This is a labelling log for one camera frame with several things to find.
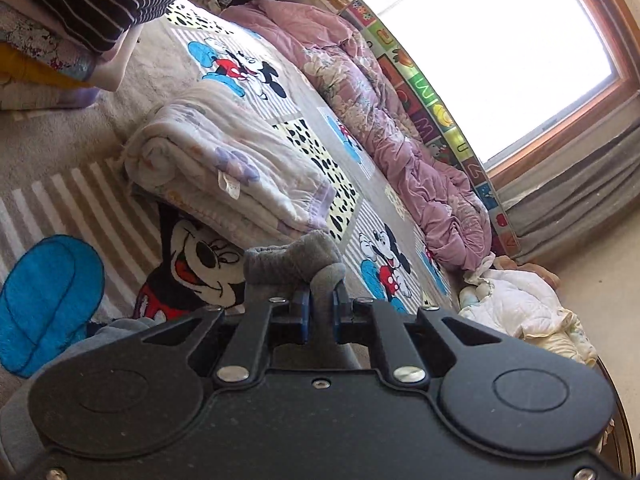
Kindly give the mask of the yellow folded garment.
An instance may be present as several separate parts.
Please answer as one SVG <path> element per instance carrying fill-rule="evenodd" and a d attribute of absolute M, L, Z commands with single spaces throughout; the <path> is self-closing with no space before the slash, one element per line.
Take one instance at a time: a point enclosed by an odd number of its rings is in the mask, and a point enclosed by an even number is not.
<path fill-rule="evenodd" d="M 43 84 L 63 90 L 90 88 L 91 84 L 57 72 L 50 66 L 2 42 L 0 52 L 1 81 L 9 79 L 29 84 Z"/>

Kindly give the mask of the Mickey Mouse bed blanket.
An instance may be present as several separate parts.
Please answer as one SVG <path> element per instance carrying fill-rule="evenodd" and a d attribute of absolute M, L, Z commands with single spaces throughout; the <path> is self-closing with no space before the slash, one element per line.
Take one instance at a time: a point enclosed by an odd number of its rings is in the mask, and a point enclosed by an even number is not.
<path fill-rule="evenodd" d="M 367 151 L 268 41 L 177 0 L 127 42 L 114 93 L 1 116 L 1 394 L 116 318 L 240 313 L 243 250 L 308 224 L 355 295 L 454 308 Z"/>

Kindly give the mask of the folded white floral blanket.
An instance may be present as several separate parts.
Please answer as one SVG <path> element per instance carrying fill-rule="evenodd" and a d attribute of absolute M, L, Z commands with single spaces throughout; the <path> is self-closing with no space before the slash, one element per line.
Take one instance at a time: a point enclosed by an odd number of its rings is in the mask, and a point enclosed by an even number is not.
<path fill-rule="evenodd" d="M 132 184 L 242 249 L 329 229 L 330 180 L 220 82 L 201 80 L 158 108 L 122 166 Z"/>

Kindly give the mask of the wooden window frame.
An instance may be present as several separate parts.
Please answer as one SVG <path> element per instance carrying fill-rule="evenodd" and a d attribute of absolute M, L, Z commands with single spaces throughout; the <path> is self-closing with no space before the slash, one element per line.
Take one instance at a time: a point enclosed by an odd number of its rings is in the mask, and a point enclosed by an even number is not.
<path fill-rule="evenodd" d="M 324 0 L 343 9 L 352 0 Z M 495 185 L 565 148 L 639 90 L 626 0 L 362 0 L 448 106 Z"/>

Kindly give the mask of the grey curtain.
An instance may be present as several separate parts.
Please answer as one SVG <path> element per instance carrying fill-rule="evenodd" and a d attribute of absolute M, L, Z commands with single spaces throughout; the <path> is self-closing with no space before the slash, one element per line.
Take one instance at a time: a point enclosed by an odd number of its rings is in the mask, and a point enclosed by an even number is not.
<path fill-rule="evenodd" d="M 518 262 L 548 260 L 639 203 L 639 122 L 564 169 L 539 165 L 499 191 Z"/>

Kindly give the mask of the pink purple quilt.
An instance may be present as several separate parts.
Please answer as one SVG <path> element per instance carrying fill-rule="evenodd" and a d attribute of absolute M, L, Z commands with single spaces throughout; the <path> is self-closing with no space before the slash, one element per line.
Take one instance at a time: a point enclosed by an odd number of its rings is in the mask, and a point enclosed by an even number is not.
<path fill-rule="evenodd" d="M 382 171 L 440 264 L 463 271 L 480 266 L 491 245 L 486 207 L 466 174 L 422 144 L 352 24 L 316 6 L 279 0 L 230 6 L 222 16 L 263 36 L 307 77 Z"/>

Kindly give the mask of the floral print folded garment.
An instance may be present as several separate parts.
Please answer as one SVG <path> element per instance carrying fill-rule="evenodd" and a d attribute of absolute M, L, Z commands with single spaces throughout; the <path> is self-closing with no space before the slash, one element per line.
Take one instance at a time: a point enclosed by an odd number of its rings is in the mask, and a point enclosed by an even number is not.
<path fill-rule="evenodd" d="M 96 68 L 94 54 L 5 3 L 1 3 L 2 42 L 79 81 L 86 82 Z"/>

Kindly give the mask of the lilac floral folded garment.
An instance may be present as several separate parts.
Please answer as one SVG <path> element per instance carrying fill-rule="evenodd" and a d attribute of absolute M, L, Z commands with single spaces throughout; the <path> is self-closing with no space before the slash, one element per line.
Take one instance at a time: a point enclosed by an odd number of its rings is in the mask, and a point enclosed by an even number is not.
<path fill-rule="evenodd" d="M 77 88 L 64 90 L 44 84 L 30 84 L 12 79 L 1 84 L 2 110 L 74 110 L 96 102 L 101 90 Z"/>

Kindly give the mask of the cream floral duvet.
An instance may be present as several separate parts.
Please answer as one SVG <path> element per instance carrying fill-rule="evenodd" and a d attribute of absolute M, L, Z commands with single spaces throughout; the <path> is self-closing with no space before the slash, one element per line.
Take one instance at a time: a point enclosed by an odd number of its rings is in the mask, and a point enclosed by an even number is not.
<path fill-rule="evenodd" d="M 578 316 L 566 310 L 560 327 L 548 335 L 524 335 L 522 339 L 534 346 L 558 356 L 571 359 L 593 368 L 597 364 L 598 352 L 589 340 Z"/>

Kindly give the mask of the pale pink folded garment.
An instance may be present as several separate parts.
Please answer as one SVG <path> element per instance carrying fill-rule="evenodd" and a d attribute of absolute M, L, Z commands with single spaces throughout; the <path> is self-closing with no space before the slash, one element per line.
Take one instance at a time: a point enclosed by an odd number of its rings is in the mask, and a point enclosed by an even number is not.
<path fill-rule="evenodd" d="M 32 0 L 1 0 L 1 2 L 79 47 L 84 45 L 81 41 L 70 36 L 65 31 L 62 22 L 38 3 Z M 96 70 L 91 76 L 93 82 L 105 84 L 106 90 L 114 91 L 116 89 L 118 86 L 116 80 L 121 80 L 124 76 L 124 70 L 126 70 L 130 56 L 138 44 L 142 29 L 143 25 L 132 26 L 120 36 L 111 50 L 98 56 Z"/>

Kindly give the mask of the colourful alphabet headboard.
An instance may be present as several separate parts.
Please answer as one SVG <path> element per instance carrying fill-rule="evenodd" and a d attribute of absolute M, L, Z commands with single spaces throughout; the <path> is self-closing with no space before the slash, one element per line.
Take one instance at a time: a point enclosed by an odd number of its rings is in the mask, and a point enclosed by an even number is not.
<path fill-rule="evenodd" d="M 341 17 L 352 23 L 366 40 L 422 143 L 434 158 L 468 176 L 474 192 L 488 210 L 494 238 L 492 247 L 501 255 L 516 256 L 520 243 L 497 191 L 445 102 L 416 62 L 363 0 L 352 0 L 341 10 Z"/>

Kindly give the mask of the grey fleece sweatpants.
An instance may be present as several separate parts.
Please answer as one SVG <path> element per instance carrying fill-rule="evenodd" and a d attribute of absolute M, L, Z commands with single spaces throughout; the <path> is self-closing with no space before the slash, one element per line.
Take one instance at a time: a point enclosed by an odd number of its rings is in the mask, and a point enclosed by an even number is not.
<path fill-rule="evenodd" d="M 286 246 L 250 248 L 244 252 L 245 291 L 250 300 L 290 296 L 295 289 L 310 288 L 314 303 L 314 327 L 308 344 L 286 344 L 276 350 L 274 364 L 288 370 L 359 370 L 355 352 L 337 344 L 332 336 L 331 300 L 346 270 L 340 251 L 326 234 L 314 231 Z M 1 408 L 1 471 L 17 474 L 42 452 L 43 444 L 28 411 L 28 395 L 39 375 L 81 353 L 157 326 L 153 320 L 119 318 L 95 335 L 72 344 L 60 356 L 40 367 Z"/>

